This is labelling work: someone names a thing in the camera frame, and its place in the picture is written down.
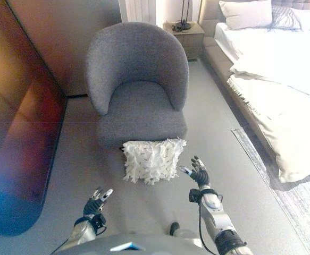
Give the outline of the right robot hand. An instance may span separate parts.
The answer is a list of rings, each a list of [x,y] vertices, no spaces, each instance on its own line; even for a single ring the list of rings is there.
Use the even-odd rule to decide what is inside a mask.
[[[192,170],[182,165],[179,166],[179,170],[181,170],[183,173],[187,174],[191,179],[193,179],[199,187],[210,186],[210,178],[206,167],[201,161],[201,159],[197,156],[194,156],[191,159],[191,162],[191,165],[193,166]]]

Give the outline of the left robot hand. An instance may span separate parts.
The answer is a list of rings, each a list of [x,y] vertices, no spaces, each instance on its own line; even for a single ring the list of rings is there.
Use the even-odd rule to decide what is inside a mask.
[[[86,202],[83,208],[83,215],[98,215],[100,212],[102,212],[105,202],[112,193],[113,189],[108,189],[106,192],[104,192],[103,188],[99,186]]]

